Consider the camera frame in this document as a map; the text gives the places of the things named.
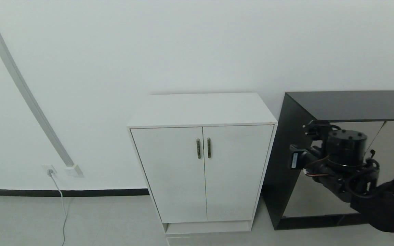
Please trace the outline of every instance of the black cable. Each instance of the black cable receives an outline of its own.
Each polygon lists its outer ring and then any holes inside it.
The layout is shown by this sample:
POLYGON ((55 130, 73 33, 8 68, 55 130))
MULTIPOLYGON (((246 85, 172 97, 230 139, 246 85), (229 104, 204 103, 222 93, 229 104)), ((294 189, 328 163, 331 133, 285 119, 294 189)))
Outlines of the black cable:
POLYGON ((359 171, 358 173, 355 173, 355 174, 353 174, 352 176, 350 176, 349 178, 347 178, 346 181, 344 182, 344 188, 346 188, 346 190, 347 190, 350 194, 352 194, 352 195, 354 195, 354 196, 356 196, 356 197, 359 197, 359 198, 367 198, 367 199, 369 199, 369 198, 374 198, 374 197, 376 197, 378 194, 380 194, 381 192, 383 192, 385 189, 387 189, 388 187, 390 187, 391 184, 393 183, 393 182, 392 182, 392 183, 390 183, 389 185, 383 185, 381 188, 379 188, 378 190, 376 190, 374 193, 372 193, 372 194, 370 194, 370 195, 358 194, 358 193, 356 193, 354 190, 352 190, 352 188, 350 187, 350 182, 351 182, 354 178, 356 178, 356 177, 358 177, 358 176, 361 176, 361 175, 363 175, 363 174, 367 174, 367 173, 374 172, 374 171, 376 171, 376 170, 379 169, 379 163, 378 163, 377 161, 371 159, 370 162, 376 164, 377 166, 376 166, 376 167, 370 167, 370 168, 366 168, 366 169, 364 169, 364 170, 361 170, 361 171, 359 171))

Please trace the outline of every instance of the cabinet top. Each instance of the cabinet top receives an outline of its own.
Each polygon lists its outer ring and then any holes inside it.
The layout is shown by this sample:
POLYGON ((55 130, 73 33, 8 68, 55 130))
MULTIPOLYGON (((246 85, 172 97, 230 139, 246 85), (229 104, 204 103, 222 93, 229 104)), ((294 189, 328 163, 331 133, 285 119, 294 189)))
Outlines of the cabinet top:
POLYGON ((150 95, 128 128, 272 125, 258 93, 150 95))

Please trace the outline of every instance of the cabinet door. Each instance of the cabinet door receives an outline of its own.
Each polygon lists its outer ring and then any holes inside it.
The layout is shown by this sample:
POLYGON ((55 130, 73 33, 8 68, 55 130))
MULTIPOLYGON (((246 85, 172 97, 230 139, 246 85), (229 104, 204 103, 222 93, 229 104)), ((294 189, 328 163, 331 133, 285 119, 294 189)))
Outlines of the cabinet door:
POLYGON ((370 145, 365 157, 370 157, 370 150, 376 151, 373 157, 380 164, 378 185, 394 178, 394 121, 388 121, 381 128, 377 137, 370 145))
POLYGON ((132 129, 131 133, 162 222, 206 221, 202 128, 132 129))
POLYGON ((203 128, 208 221, 252 219, 272 130, 269 125, 203 128))

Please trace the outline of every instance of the cabinet base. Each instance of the cabinet base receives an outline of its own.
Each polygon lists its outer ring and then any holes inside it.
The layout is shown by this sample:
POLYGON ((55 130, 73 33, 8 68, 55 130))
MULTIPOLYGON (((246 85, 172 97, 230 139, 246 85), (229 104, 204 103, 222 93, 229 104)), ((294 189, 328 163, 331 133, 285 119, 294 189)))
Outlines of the cabinet base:
POLYGON ((252 221, 214 221, 214 222, 190 222, 190 223, 167 223, 165 234, 198 234, 213 232, 248 232, 252 229, 252 221))

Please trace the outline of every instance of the black shelf top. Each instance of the black shelf top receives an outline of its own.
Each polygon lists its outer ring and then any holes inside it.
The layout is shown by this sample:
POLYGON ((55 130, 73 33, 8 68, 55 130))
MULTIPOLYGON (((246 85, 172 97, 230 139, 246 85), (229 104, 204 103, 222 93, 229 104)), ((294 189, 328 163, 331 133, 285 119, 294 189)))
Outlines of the black shelf top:
POLYGON ((317 120, 394 120, 394 91, 287 92, 317 120))

